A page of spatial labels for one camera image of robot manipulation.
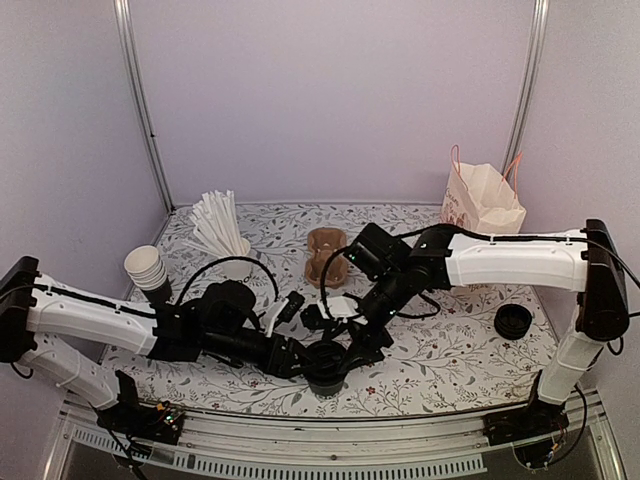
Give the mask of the black plastic cup lid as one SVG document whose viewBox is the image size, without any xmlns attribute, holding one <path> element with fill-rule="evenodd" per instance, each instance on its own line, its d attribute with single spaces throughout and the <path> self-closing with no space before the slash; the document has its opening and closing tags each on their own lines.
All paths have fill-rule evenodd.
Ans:
<svg viewBox="0 0 640 480">
<path fill-rule="evenodd" d="M 306 348 L 308 369 L 305 379 L 313 384 L 330 385 L 343 381 L 346 373 L 341 370 L 341 363 L 346 355 L 346 348 L 335 341 L 317 341 Z"/>
</svg>

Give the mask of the black white paper cup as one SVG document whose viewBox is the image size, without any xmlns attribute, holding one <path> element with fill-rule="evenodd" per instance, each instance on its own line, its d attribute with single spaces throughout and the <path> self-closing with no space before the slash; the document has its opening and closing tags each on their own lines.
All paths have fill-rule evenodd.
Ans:
<svg viewBox="0 0 640 480">
<path fill-rule="evenodd" d="M 345 378 L 345 375 L 331 375 L 329 377 L 305 376 L 311 392 L 319 397 L 337 395 L 344 387 Z"/>
</svg>

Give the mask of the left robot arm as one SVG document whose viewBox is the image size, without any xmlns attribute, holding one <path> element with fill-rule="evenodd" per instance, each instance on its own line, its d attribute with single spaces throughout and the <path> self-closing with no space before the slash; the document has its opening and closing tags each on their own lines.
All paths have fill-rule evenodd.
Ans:
<svg viewBox="0 0 640 480">
<path fill-rule="evenodd" d="M 256 297 L 244 284 L 210 284 L 191 300 L 131 303 L 94 296 L 61 284 L 38 270 L 37 259 L 20 258 L 1 279 L 1 360 L 37 370 L 83 397 L 128 434 L 148 426 L 134 380 L 110 372 L 59 340 L 78 337 L 164 362 L 191 363 L 201 355 L 245 363 L 277 378 L 306 372 L 312 356 L 297 340 L 273 331 L 304 302 L 292 292 L 257 314 Z"/>
</svg>

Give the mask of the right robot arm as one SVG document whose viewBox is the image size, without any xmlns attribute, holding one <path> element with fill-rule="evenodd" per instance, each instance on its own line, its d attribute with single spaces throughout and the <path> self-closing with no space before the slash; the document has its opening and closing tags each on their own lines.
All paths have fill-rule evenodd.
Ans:
<svg viewBox="0 0 640 480">
<path fill-rule="evenodd" d="M 604 345 L 630 325 L 626 279 L 606 225 L 596 219 L 580 230 L 553 234 L 487 235 L 451 224 L 423 229 L 414 245 L 369 223 L 346 248 L 345 257 L 373 282 L 357 311 L 366 323 L 352 330 L 351 359 L 374 361 L 392 341 L 387 324 L 425 290 L 475 284 L 543 286 L 576 293 L 570 329 L 539 373 L 530 404 L 517 427 L 537 436 Z"/>
</svg>

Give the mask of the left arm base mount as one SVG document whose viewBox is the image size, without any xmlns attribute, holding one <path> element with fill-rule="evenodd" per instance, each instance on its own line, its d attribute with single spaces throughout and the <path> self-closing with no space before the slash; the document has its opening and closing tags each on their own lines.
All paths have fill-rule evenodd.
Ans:
<svg viewBox="0 0 640 480">
<path fill-rule="evenodd" d="M 168 445 L 177 445 L 184 425 L 184 410 L 168 401 L 155 406 L 119 402 L 97 410 L 98 425 L 104 429 Z"/>
</svg>

